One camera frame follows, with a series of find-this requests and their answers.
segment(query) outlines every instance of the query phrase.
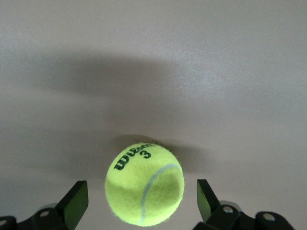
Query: black plastic bracket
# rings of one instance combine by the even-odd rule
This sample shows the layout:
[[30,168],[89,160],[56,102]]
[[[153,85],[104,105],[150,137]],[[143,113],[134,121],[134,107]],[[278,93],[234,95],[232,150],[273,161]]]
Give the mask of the black plastic bracket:
[[87,182],[78,181],[55,208],[39,210],[20,223],[13,216],[0,217],[0,230],[74,230],[87,207]]
[[294,230],[274,212],[258,212],[255,218],[230,205],[221,205],[207,180],[197,180],[197,204],[203,222],[193,230]]

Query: white background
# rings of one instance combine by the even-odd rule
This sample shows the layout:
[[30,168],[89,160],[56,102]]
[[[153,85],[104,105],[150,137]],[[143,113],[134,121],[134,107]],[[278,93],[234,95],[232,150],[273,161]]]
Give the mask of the white background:
[[122,223],[107,168],[138,141],[172,150],[190,230],[196,181],[254,217],[307,213],[307,2],[0,1],[0,216],[19,221],[87,180],[77,229]]

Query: metal bolt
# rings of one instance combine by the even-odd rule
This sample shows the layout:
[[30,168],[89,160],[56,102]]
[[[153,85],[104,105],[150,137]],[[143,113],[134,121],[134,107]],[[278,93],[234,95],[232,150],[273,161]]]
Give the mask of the metal bolt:
[[0,220],[0,226],[5,225],[7,223],[6,219]]
[[264,213],[263,217],[267,220],[267,221],[275,221],[275,217],[270,214],[270,213]]
[[49,212],[48,211],[44,211],[40,214],[40,217],[45,217],[45,216],[48,216],[49,215]]
[[223,208],[223,210],[224,210],[225,213],[233,213],[234,212],[233,209],[229,206],[225,206]]

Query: tennis ball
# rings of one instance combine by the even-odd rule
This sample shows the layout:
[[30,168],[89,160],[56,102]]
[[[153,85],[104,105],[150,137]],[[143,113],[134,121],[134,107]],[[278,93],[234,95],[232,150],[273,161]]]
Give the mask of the tennis ball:
[[105,182],[106,199],[122,221],[152,226],[166,221],[184,193],[182,168],[167,149],[134,144],[112,162]]

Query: fuzzy felt surface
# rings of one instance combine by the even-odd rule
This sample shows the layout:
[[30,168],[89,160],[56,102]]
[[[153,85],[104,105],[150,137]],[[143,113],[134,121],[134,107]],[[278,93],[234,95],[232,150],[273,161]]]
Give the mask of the fuzzy felt surface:
[[124,222],[152,226],[178,208],[184,194],[184,176],[176,157],[148,143],[134,144],[112,162],[106,175],[106,198]]

